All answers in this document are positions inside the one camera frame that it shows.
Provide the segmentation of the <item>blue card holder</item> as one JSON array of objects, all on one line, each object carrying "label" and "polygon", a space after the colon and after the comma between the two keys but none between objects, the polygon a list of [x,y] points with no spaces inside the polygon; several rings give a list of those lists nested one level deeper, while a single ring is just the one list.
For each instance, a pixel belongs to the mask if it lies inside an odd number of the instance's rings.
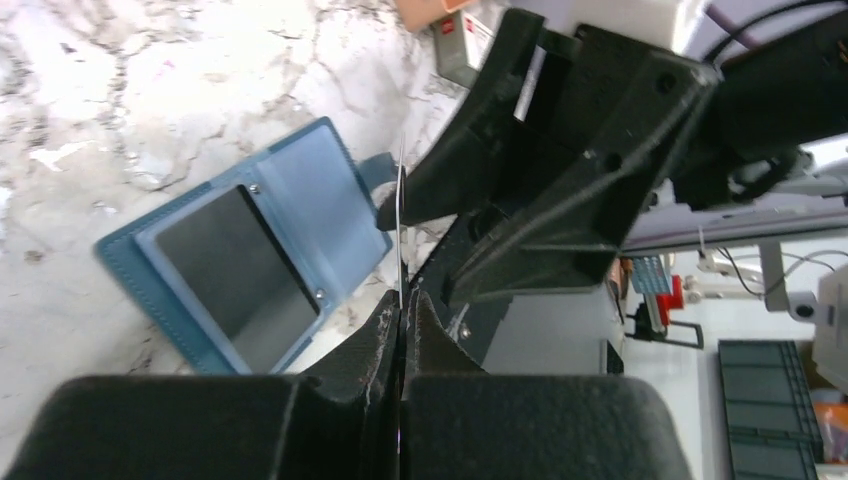
[{"label": "blue card holder", "polygon": [[355,162],[320,118],[95,252],[195,371],[279,373],[390,251],[372,194],[396,175],[389,153]]}]

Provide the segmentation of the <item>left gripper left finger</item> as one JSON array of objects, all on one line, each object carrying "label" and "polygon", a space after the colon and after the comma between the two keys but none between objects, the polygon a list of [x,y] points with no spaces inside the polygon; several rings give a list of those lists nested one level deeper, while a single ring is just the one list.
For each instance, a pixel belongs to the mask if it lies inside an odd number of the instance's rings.
[{"label": "left gripper left finger", "polygon": [[36,416],[10,479],[396,479],[399,295],[297,375],[87,376]]}]

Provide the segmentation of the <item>black credit card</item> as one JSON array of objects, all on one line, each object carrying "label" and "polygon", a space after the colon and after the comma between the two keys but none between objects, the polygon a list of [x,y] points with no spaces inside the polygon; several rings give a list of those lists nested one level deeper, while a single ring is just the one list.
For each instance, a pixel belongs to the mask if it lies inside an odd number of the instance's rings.
[{"label": "black credit card", "polygon": [[318,304],[243,185],[201,198],[139,241],[239,371],[279,369],[318,318]]},{"label": "black credit card", "polygon": [[396,260],[398,276],[398,300],[399,308],[404,310],[408,290],[408,267],[404,259],[404,225],[402,222],[404,207],[404,182],[405,172],[405,134],[400,135],[399,153],[397,157],[397,176],[395,184],[395,234],[396,234]]}]

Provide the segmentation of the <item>white red box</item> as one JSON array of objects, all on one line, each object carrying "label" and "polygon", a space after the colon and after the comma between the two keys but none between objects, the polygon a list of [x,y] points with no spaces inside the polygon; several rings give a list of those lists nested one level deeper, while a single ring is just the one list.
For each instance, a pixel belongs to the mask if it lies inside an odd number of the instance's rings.
[{"label": "white red box", "polygon": [[470,88],[484,63],[494,34],[477,17],[464,10],[431,25],[437,73]]}]

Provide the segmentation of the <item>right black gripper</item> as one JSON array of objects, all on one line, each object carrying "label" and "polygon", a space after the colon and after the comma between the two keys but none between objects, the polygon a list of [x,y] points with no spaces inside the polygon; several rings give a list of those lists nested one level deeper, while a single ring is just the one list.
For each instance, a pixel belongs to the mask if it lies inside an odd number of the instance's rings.
[{"label": "right black gripper", "polygon": [[[467,96],[406,177],[402,209],[386,199],[378,229],[466,213],[489,198],[544,23],[504,11]],[[549,33],[543,47],[515,201],[446,278],[449,304],[600,284],[720,81],[713,67],[597,27]]]}]

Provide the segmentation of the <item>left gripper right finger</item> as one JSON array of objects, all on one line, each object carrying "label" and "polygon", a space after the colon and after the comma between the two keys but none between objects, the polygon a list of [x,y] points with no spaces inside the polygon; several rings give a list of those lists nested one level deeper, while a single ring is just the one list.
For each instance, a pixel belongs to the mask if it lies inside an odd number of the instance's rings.
[{"label": "left gripper right finger", "polygon": [[665,402],[616,375],[492,375],[406,303],[399,454],[404,479],[688,479]]}]

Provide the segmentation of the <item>orange file organizer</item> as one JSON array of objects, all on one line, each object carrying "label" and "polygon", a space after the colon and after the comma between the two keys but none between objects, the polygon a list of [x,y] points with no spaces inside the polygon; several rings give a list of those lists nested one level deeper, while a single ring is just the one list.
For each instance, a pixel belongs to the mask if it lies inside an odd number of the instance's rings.
[{"label": "orange file organizer", "polygon": [[405,29],[415,33],[474,2],[475,0],[395,0],[394,4]]}]

